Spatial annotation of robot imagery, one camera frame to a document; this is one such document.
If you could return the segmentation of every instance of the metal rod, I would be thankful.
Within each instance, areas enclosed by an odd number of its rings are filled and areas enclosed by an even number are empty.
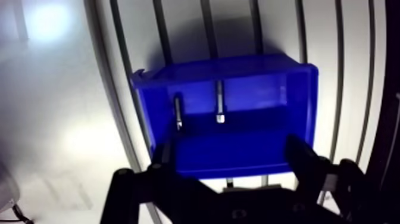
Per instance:
[[[382,179],[380,181],[379,190],[382,190],[383,184],[385,182],[385,178],[386,178],[386,175],[387,175],[388,170],[389,170],[390,161],[392,159],[393,150],[395,149],[397,132],[399,130],[399,123],[400,123],[400,93],[397,93],[396,97],[397,97],[397,99],[399,101],[398,102],[399,105],[398,105],[398,109],[397,109],[397,116],[396,116],[396,126],[395,126],[395,131],[393,132],[392,143],[390,145],[389,155],[387,157],[387,161],[386,161],[386,164],[385,164],[385,169],[383,171]]]
[[[224,87],[223,81],[217,81],[217,123],[224,123]]]
[[[226,179],[226,186],[228,188],[233,188],[233,178],[227,178]]]
[[[180,98],[178,95],[174,97],[174,106],[175,106],[175,116],[176,116],[176,128],[177,130],[181,130],[183,123],[180,111]]]

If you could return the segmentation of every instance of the white surface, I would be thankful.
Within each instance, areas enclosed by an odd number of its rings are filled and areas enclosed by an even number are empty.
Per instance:
[[[319,71],[314,150],[329,158],[338,90],[336,7],[331,0],[304,0],[303,3],[308,62]]]
[[[0,52],[10,42],[25,49],[0,61],[1,162],[20,187],[23,212],[35,223],[98,223],[113,172],[129,164],[83,1],[22,3],[27,42],[13,32],[13,17],[0,21],[10,31],[0,33]],[[7,9],[2,6],[0,14]],[[141,223],[151,222],[146,210],[140,215]],[[3,218],[15,217],[9,211]]]
[[[300,61],[301,47],[296,1],[259,1],[259,8],[264,53],[272,53],[278,49],[294,60]],[[289,189],[294,189],[295,182],[294,173],[268,176],[268,184],[281,184]]]
[[[146,170],[151,163],[150,156],[146,149],[145,140],[143,138],[143,133],[140,129],[139,120],[136,115],[135,106],[133,105],[132,97],[129,90],[129,84],[127,82],[126,74],[123,68],[121,53],[118,47],[117,36],[115,34],[114,23],[111,16],[110,2],[103,0],[99,2],[98,7],[98,11],[104,28],[103,31],[107,54],[110,58],[113,59],[110,61],[110,66],[112,69],[115,87],[117,89],[117,95],[120,100],[122,113],[124,115],[129,134],[132,138],[132,143],[135,148],[135,153],[137,155],[137,159],[139,160],[140,167],[142,168],[142,170]],[[138,11],[149,11],[152,9],[151,7],[152,4],[147,4],[143,1],[120,1],[120,8],[122,9],[121,14],[127,14],[129,12],[129,8],[135,8]],[[159,39],[156,38],[156,35],[158,36],[158,34],[154,33],[154,29],[156,29],[156,25],[154,24],[155,19],[151,19],[150,17],[149,19],[145,20],[148,21],[149,26],[153,26],[152,29],[148,30],[143,24],[140,24],[138,22],[138,20],[141,20],[139,14],[130,14],[131,15],[129,16],[131,17],[127,17],[126,15],[121,15],[121,17],[123,19],[123,24],[126,24],[127,20],[135,21],[135,23],[129,24],[129,26],[127,26],[128,29],[124,27],[126,37],[130,38],[131,40],[136,40],[136,43],[133,46],[130,45],[131,41],[127,41],[131,64],[133,68],[148,68],[151,66],[151,63],[149,62],[149,60],[147,60],[147,58],[149,58],[149,52],[152,52],[153,49],[161,48]],[[162,64],[164,64],[164,60],[160,60],[159,65],[157,66],[160,66]]]
[[[360,145],[367,99],[370,25],[368,1],[343,1],[345,68],[342,114],[334,163],[355,160]]]
[[[378,127],[380,106],[382,103],[383,84],[385,81],[385,64],[386,64],[386,9],[385,2],[374,0],[375,6],[375,29],[376,29],[376,46],[375,46],[375,69],[374,84],[372,88],[371,110],[368,120],[367,133],[364,141],[364,148],[360,158],[360,169],[367,171],[370,161],[372,148],[374,146],[375,133]]]

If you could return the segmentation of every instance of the black cable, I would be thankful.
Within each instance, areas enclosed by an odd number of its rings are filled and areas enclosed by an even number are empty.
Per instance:
[[[33,224],[32,220],[30,220],[26,216],[24,216],[24,214],[22,213],[22,211],[18,205],[14,205],[12,207],[12,211],[14,212],[15,216],[18,219],[14,219],[14,220],[0,219],[0,222],[4,222],[4,223],[24,222],[25,224]]]
[[[6,220],[6,219],[0,219],[0,222],[23,222],[22,220],[20,220],[20,219],[15,219],[15,220]]]

